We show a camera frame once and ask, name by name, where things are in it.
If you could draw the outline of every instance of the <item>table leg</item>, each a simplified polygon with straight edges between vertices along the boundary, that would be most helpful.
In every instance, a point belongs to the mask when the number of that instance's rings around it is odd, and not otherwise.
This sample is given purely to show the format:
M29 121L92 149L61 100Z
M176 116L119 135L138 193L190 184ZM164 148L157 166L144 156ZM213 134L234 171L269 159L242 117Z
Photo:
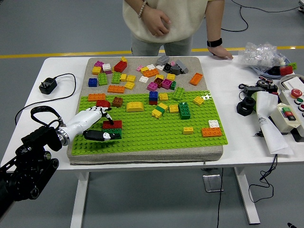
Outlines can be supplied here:
M71 228L81 228L86 204L86 190L89 184L89 172L77 173L78 186L71 221Z
M260 219L257 214L257 209L255 204L251 201L251 192L248 191L249 185L244 172L244 167L234 167L234 171L237 177L238 186L243 198L244 207L246 210L248 222L250 225L260 224Z

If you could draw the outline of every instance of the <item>human hand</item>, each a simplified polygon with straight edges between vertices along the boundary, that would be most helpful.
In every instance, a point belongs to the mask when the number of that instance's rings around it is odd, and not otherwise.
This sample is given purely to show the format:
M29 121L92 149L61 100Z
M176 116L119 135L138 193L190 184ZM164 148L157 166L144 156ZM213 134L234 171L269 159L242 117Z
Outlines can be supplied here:
M161 10L145 7L142 12L142 20L153 36L164 36L169 33L163 21L171 24L169 17Z
M210 53L218 56L218 57L228 57L230 59L233 59L233 56L230 52L228 52L226 49L224 49L223 46L217 46L217 47L208 47L208 50Z

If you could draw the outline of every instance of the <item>yellow floor line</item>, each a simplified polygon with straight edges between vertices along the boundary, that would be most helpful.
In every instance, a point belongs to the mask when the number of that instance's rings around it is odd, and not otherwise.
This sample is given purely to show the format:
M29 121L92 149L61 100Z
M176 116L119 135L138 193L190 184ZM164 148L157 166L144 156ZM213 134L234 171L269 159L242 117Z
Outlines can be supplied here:
M227 47L228 51L244 50L244 47ZM280 46L278 50L304 49L304 46ZM192 52L208 52L207 48L194 48ZM99 51L99 52L69 52L69 53L43 53L43 54L19 54L19 55L0 55L0 58L36 58L36 57L64 57L64 56L103 56L103 55L126 55L131 51Z

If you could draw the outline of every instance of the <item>person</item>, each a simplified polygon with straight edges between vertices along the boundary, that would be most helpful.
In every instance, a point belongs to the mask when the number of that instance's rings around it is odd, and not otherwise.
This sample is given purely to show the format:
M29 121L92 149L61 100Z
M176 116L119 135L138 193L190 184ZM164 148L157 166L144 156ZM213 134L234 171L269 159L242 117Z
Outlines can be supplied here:
M206 16L207 45L219 57L233 56L221 45L224 0L123 0L123 18L132 33L134 56L189 56L193 34Z

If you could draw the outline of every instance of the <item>bracelet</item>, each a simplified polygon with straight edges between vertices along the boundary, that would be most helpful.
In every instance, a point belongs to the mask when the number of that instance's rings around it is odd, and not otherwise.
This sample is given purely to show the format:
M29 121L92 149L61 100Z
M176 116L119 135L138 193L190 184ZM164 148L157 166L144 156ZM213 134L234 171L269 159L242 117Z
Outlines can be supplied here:
M222 41L222 38L218 39L218 40L215 40L215 41L207 41L207 46L208 47L217 47L217 46L220 46L221 44L223 43Z
M141 10L139 11L138 18L141 18L142 13L143 13L143 8L144 8L144 6L145 6L146 4L147 4L147 1L144 1L143 4L142 4Z

